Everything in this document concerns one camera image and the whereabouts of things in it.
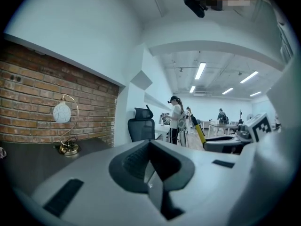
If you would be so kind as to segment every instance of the white wall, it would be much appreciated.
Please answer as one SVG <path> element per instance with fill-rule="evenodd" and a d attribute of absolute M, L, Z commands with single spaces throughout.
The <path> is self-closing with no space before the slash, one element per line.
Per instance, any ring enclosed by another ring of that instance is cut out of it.
<path fill-rule="evenodd" d="M 25 0 L 5 33 L 125 85 L 122 68 L 141 26 L 123 0 Z"/>
<path fill-rule="evenodd" d="M 252 100 L 252 114 L 266 113 L 271 124 L 275 123 L 276 111 L 267 96 L 261 96 Z"/>
<path fill-rule="evenodd" d="M 220 108 L 228 116 L 229 122 L 239 120 L 240 110 L 243 113 L 241 116 L 243 121 L 246 121 L 247 115 L 252 113 L 252 105 L 249 101 L 177 96 L 182 100 L 184 108 L 186 109 L 189 106 L 196 119 L 201 121 L 208 121 L 210 119 L 217 121 Z"/>

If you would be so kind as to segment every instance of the ceiling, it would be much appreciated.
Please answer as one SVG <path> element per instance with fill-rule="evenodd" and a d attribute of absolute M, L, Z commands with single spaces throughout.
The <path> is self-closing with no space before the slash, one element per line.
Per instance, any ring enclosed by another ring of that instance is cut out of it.
<path fill-rule="evenodd" d="M 164 17 L 167 13 L 179 10 L 190 9 L 183 0 L 126 0 L 133 8 L 143 24 Z M 249 6 L 224 6 L 224 10 L 234 10 L 249 21 L 265 23 L 269 21 L 267 11 L 272 10 L 271 6 L 262 1 L 250 1 Z"/>
<path fill-rule="evenodd" d="M 196 86 L 194 96 L 250 99 L 250 95 L 265 93 L 281 76 L 281 72 L 256 60 L 223 52 L 185 51 L 158 56 L 171 89 L 175 94 L 189 93 Z M 206 67 L 199 80 L 195 80 L 199 64 Z M 259 73 L 241 84 L 254 71 Z M 222 93 L 229 88 L 231 92 Z"/>

